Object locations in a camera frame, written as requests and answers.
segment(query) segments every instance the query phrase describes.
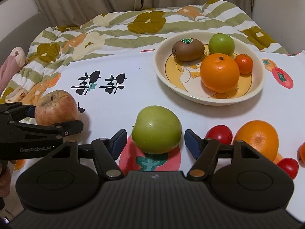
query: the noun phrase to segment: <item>cartoon duck illustration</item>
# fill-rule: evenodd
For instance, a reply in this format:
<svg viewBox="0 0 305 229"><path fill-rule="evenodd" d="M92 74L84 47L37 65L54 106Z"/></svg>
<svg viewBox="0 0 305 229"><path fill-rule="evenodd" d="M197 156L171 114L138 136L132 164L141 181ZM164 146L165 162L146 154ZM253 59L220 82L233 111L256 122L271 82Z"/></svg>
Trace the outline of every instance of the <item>cartoon duck illustration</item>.
<svg viewBox="0 0 305 229"><path fill-rule="evenodd" d="M200 66L202 60L208 54L208 52L205 52L204 56L188 62L180 61L173 55L170 55L165 63L165 74L167 79L177 88L187 91L193 95L215 99L230 99L245 95L249 91L252 84L251 73L240 74L237 86L233 90L226 93L214 92L208 89L202 83L200 77Z"/></svg>
<svg viewBox="0 0 305 229"><path fill-rule="evenodd" d="M186 91L193 93L194 95L210 97L215 95L216 92L209 90L201 81L200 65L202 60L203 58L189 62L178 61L176 67L181 72L179 81L182 83Z"/></svg>

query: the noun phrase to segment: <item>kiwi sticker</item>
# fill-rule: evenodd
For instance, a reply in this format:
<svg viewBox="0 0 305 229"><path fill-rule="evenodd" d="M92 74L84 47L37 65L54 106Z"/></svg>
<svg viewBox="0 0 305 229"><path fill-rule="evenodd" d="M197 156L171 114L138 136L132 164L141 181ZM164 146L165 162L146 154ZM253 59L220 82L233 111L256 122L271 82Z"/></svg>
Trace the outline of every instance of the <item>kiwi sticker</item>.
<svg viewBox="0 0 305 229"><path fill-rule="evenodd" d="M193 42L193 39L188 38L188 39L182 39L181 41L186 43L186 44L189 44L189 43Z"/></svg>

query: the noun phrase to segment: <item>screw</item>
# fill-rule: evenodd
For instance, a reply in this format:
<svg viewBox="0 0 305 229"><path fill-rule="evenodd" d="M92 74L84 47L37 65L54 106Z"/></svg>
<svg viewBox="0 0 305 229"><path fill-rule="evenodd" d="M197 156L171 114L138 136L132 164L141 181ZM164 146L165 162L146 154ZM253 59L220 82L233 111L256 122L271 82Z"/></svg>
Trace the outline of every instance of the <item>screw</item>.
<svg viewBox="0 0 305 229"><path fill-rule="evenodd" d="M192 169L190 171L190 175L192 177L203 177L204 176L204 171L200 169Z"/></svg>
<svg viewBox="0 0 305 229"><path fill-rule="evenodd" d="M106 172L106 175L108 177L118 177L121 175L121 171L119 171L117 169L110 169Z"/></svg>

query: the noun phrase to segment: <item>orange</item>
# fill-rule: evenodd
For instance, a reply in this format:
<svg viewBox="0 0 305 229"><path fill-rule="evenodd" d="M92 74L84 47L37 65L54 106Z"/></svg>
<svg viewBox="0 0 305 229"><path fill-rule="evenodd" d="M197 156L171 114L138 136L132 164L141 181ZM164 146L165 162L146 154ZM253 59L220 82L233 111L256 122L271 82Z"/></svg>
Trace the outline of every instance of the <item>orange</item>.
<svg viewBox="0 0 305 229"><path fill-rule="evenodd" d="M279 149L278 133L265 121L249 121L236 133L235 140L243 140L270 161L274 161Z"/></svg>
<svg viewBox="0 0 305 229"><path fill-rule="evenodd" d="M280 162L283 159L282 155L277 153L275 160L273 161L275 164Z"/></svg>
<svg viewBox="0 0 305 229"><path fill-rule="evenodd" d="M218 93L228 92L236 87L239 80L237 63L228 55L214 53L205 57L200 66L203 84Z"/></svg>
<svg viewBox="0 0 305 229"><path fill-rule="evenodd" d="M23 168L25 163L26 163L26 159L16 160L16 165L15 165L14 170L19 170L19 169Z"/></svg>
<svg viewBox="0 0 305 229"><path fill-rule="evenodd" d="M305 142L298 149L298 159L305 163Z"/></svg>
<svg viewBox="0 0 305 229"><path fill-rule="evenodd" d="M249 74L253 69L253 60L247 54L239 54L235 58L240 74Z"/></svg>

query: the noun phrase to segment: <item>bowl rim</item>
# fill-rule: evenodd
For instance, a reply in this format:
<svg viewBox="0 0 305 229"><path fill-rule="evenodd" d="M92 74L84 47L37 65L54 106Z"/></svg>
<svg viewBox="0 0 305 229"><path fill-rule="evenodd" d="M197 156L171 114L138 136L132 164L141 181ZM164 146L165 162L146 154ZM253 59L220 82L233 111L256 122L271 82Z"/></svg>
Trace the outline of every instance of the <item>bowl rim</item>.
<svg viewBox="0 0 305 229"><path fill-rule="evenodd" d="M265 71L264 71L264 66L263 66L263 62L261 62L261 65L260 67L262 68L262 73L263 73L263 76L262 76L262 80L260 82L260 84L257 86L256 89L254 89L252 92L244 95L244 96L241 96L241 97L237 97L237 98L231 98L231 99L215 99L215 98L209 98L209 97L204 97L204 96L199 96L199 95L193 95L187 91L184 91L182 89L179 89L178 87L176 87L175 85L173 85L170 81L168 81L163 75L162 73L159 71L158 69L158 66L157 66L157 61L156 61L156 57L157 57L157 54L159 53L159 50L160 48L168 41L171 41L173 38L179 36L179 35L187 35L188 33L193 33L193 32L198 32L198 33L213 33L213 34L216 34L215 32L211 32L211 31L202 31L202 30L191 30L191 31L188 31L188 32L182 32L182 33L178 33L178 34L175 34L165 40L163 40L161 42L161 44L155 49L154 53L153 53L153 61L152 61L152 66L153 66L153 69L155 71L155 73L157 74L158 78L165 84L167 85L169 88L171 88L173 91L181 94L182 96L187 96L187 97L190 97L192 98L192 100L196 100L196 101L204 101L204 102L208 102L208 103L223 103L223 104L233 104L233 103L238 103L238 102L243 102L243 101L246 101L252 97L254 97L255 95L257 95L262 89L263 89L263 86L264 86L264 83L265 83ZM237 39L237 38L234 38L231 36L231 38L234 40L234 41L237 41L237 42L240 42L242 43L243 45L245 45L249 51L251 51L252 54L254 54L255 56L257 56L257 54L255 53L254 50L252 50L251 48L249 48L247 46L246 43L242 42L241 40Z"/></svg>

